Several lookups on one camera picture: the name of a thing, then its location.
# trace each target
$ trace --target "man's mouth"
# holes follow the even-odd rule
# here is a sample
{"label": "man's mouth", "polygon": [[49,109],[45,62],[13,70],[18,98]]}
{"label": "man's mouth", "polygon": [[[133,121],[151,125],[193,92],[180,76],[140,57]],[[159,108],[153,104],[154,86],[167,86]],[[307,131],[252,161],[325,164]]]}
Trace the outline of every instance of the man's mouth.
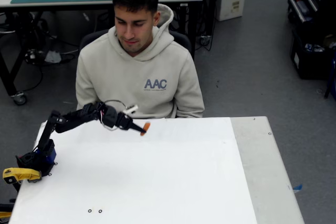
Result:
{"label": "man's mouth", "polygon": [[124,40],[126,44],[128,45],[134,45],[135,43],[137,43],[138,41],[128,41],[128,40]]}

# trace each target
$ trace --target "young man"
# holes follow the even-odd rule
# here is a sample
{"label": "young man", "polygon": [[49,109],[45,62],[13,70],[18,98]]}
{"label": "young man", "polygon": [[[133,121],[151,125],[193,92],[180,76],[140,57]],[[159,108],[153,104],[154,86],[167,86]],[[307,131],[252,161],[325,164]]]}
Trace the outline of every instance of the young man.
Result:
{"label": "young man", "polygon": [[[203,98],[190,53],[175,43],[172,10],[158,0],[113,0],[115,26],[81,52],[77,109],[120,100],[139,109],[134,118],[200,118]],[[108,102],[117,111],[122,104]]]}

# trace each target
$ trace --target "aac logo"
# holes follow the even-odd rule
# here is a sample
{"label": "aac logo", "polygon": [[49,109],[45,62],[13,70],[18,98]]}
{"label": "aac logo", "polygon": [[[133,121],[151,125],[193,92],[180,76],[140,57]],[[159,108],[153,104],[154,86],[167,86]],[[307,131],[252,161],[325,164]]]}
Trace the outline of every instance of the aac logo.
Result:
{"label": "aac logo", "polygon": [[167,87],[167,81],[166,80],[161,80],[159,81],[158,79],[156,79],[154,81],[154,83],[151,82],[150,79],[147,80],[146,85],[145,85],[145,89],[165,89]]}

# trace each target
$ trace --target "chair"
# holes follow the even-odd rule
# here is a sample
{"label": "chair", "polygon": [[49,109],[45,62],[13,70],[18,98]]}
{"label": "chair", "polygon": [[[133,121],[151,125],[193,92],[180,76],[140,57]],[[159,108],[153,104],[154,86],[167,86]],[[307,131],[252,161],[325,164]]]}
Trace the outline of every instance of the chair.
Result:
{"label": "chair", "polygon": [[[81,51],[86,45],[98,39],[100,36],[106,34],[108,31],[109,30],[107,29],[107,30],[97,31],[92,34],[85,35],[84,38],[80,42],[79,51]],[[185,36],[184,34],[179,34],[176,31],[169,31],[169,33],[174,37],[174,41],[176,43],[180,44],[182,47],[184,47],[191,53],[192,46],[187,36]]]}

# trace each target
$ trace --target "man's ear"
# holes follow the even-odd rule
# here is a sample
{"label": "man's ear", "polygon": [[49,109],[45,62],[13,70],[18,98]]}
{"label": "man's ear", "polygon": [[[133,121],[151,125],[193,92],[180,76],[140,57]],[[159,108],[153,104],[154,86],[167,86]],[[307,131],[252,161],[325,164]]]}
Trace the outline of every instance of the man's ear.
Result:
{"label": "man's ear", "polygon": [[157,26],[160,21],[161,13],[159,11],[154,13],[154,26]]}

